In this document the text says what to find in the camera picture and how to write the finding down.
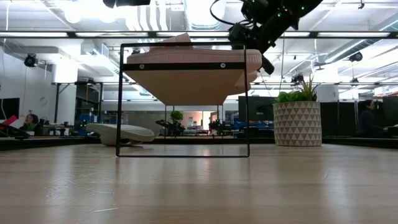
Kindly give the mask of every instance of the security camera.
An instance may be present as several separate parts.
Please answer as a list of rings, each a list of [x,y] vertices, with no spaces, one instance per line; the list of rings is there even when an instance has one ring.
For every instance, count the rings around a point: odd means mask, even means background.
[[[356,52],[355,54],[351,55],[348,60],[351,62],[360,62],[362,61],[363,55],[361,52]]]
[[[25,58],[24,64],[26,67],[35,68],[37,67],[38,60],[36,58],[36,54],[27,54]]]

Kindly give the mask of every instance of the small potted tree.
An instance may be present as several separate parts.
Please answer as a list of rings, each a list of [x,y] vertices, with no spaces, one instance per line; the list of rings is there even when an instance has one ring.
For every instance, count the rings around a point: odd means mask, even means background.
[[[274,103],[274,136],[279,146],[320,146],[320,103],[312,78],[300,82],[300,91],[280,92]]]
[[[173,135],[180,135],[184,132],[184,127],[181,125],[181,121],[184,119],[184,115],[179,111],[172,111],[170,119],[173,121]]]

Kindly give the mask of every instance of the black rectangular frame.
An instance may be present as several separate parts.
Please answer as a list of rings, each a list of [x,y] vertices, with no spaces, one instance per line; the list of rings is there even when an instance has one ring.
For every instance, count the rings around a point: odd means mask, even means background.
[[[126,47],[181,47],[181,46],[209,46],[209,45],[227,45],[242,46],[244,62],[217,62],[217,63],[144,63],[144,64],[125,64],[124,49]],[[246,68],[246,45],[242,42],[158,42],[158,43],[131,43],[121,44],[120,46],[120,62],[119,62],[119,92],[118,92],[118,119],[116,128],[116,156],[117,157],[205,157],[205,158],[226,158],[226,157],[249,157],[250,156],[250,136],[246,131],[247,154],[238,156],[191,156],[191,155],[120,155],[121,148],[121,115],[122,115],[122,97],[123,97],[123,71],[149,71],[149,70],[225,70],[239,69],[244,70],[244,89],[246,97],[246,122],[249,124],[249,101],[248,101],[248,74]]]

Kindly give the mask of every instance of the person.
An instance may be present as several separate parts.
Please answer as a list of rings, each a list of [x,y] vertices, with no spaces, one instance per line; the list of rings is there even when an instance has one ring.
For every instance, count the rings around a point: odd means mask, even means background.
[[[28,114],[25,123],[19,129],[23,131],[33,131],[35,135],[42,134],[42,127],[39,124],[39,117],[36,114]]]
[[[387,128],[382,128],[374,124],[374,102],[372,100],[365,100],[363,105],[364,110],[358,118],[357,136],[363,138],[381,137],[382,131],[386,131]]]

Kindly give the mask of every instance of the ceiling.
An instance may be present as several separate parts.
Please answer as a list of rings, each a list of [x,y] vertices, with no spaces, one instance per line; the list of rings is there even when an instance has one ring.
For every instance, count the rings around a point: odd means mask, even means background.
[[[208,8],[213,0],[152,0],[150,6],[131,7],[110,10],[103,6],[102,0],[20,0],[0,1],[1,30],[227,30],[226,24],[219,24],[211,18]],[[324,0],[314,11],[300,20],[299,30],[303,31],[379,31],[380,26],[389,21],[398,21],[398,1],[364,1],[365,6],[358,9],[359,0]],[[240,13],[241,2],[238,0],[221,1],[215,7],[215,14],[226,21],[238,22],[243,19]],[[58,47],[63,52],[81,63],[80,76],[93,77],[104,82],[115,82],[118,78],[112,69],[101,68],[102,62],[90,58],[82,52],[84,40],[40,40],[8,39],[10,45]],[[96,39],[95,46],[104,44],[109,49],[109,57],[114,62],[119,60],[121,43],[158,40]],[[290,81],[296,73],[305,76],[315,74],[318,82],[349,82],[353,76],[360,82],[398,81],[398,66],[394,64],[398,56],[398,40],[381,40],[361,49],[363,60],[351,62],[344,59],[324,65],[317,70],[314,62],[336,53],[344,46],[357,40],[350,39],[285,39],[278,40],[276,47],[270,48],[264,55],[275,66],[270,76],[264,72],[256,82],[280,82],[281,78]],[[370,91],[377,86],[355,88],[352,91]]]

